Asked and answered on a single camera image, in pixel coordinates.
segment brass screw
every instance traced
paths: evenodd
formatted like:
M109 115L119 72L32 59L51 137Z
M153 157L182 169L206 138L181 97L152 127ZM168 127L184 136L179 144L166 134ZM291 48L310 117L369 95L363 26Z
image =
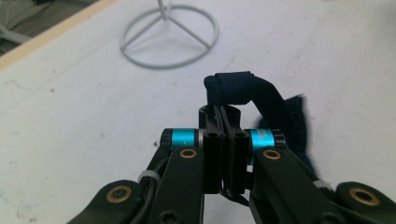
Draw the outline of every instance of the brass screw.
M107 193L107 201L110 203L122 203L132 195L132 189L128 186L116 186Z
M198 152L194 149L186 148L180 151L179 155L185 159L191 159L198 155Z
M352 188L349 190L350 196L353 199L360 203L364 203L369 206L377 206L379 205L379 199L372 192L361 189L361 188Z
M275 150L265 150L262 155L270 160L279 160L282 156L280 155L279 152L275 151Z

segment white metal stand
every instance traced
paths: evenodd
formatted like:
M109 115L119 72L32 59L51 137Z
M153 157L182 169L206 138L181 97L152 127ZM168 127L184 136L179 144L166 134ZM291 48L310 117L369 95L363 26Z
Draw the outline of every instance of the white metal stand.
M149 10L143 14L141 14L140 16L138 16L137 18L135 18L133 21L131 21L131 23L128 25L127 29L124 31L124 33L121 36L120 39L120 50L122 51L122 53L125 55L125 57L131 61L132 63L135 63L139 66L142 67L146 67L146 68L151 68L151 69L170 69L170 68L177 68L183 65L186 65L188 63L193 63L195 61L197 61L198 59L202 58L204 55L206 55L212 48L213 46L216 44L216 41L218 39L219 36L219 26L218 23L216 22L216 20L212 17L212 15L210 15L208 12L196 8L196 7L192 7L192 6L186 6L186 5L174 5L174 6L167 6L165 7L163 5L163 0L158 0L158 5L159 8L154 8L152 10ZM189 29L186 25L184 25L182 22L178 21L177 19L175 19L172 15L171 15L171 10L172 9L182 9L182 10L188 10L188 11L192 11L192 12L196 12L199 13L201 15L203 15L204 17L207 17L211 24L213 25L213 36L210 40L210 42L207 42L206 40L204 40L203 38L201 38L198 34L196 34L195 32L193 32L191 29ZM130 32L130 30L136 26L137 23L139 23L140 21L142 21L144 18L146 18L147 16L150 16L151 14L155 14L155 13L159 13L161 15L155 17L154 20L150 21L146 26L144 26L143 28L141 28L140 31L138 31L137 33L135 33L132 37L129 37L127 39L127 34ZM180 29L182 29L183 31L185 31L187 34L189 34L190 36L192 36L195 40L197 40L198 42L200 42L202 45L205 46L205 50L203 52L200 52L199 54L195 55L192 58L189 58L185 61L179 62L179 63L170 63L170 64L156 64L156 63L145 63L145 62L140 62L138 61L134 55L129 52L127 50L127 47L130 46L134 41L136 41L136 39L141 36L143 33L145 33L150 27L152 27L154 24L156 24L158 21L171 21L172 23L174 23L176 26L178 26Z
M21 35L13 31L9 31L2 24L0 24L0 38L9 40L17 44L23 44L24 42L31 39L31 37L27 35Z

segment blue ring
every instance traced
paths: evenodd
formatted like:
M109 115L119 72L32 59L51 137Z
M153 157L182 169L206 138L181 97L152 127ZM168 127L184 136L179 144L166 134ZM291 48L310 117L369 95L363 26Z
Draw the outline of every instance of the blue ring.
M269 129L251 129L250 138L252 145L250 165L253 165L255 152L261 147L274 147L275 139L273 133Z
M195 146L194 129L174 129L172 132L172 146L174 147L193 147Z

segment navy blue cloth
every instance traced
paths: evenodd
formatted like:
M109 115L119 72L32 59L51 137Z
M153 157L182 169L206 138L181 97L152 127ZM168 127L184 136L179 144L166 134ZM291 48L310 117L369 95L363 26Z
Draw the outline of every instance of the navy blue cloth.
M305 153L307 132L302 96L285 101L271 82L250 72L217 73L206 77L204 84L210 105L246 105L252 101L262 114L258 128L279 129L290 150L314 171Z

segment white tabletop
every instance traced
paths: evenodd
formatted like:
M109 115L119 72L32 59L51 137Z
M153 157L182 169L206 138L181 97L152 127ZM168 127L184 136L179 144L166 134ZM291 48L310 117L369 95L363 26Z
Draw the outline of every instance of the white tabletop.
M334 188L362 182L396 200L396 2L173 4L204 8L219 23L217 45L178 69L141 68L120 53L122 31L153 0L115 1L0 59L1 223L65 223L107 183L137 180L164 128L197 128L204 77L247 70L285 98L306 96L309 154L321 178ZM166 49L197 49L169 30ZM253 128L259 112L238 107L242 128ZM205 223L253 222L248 208L206 196Z

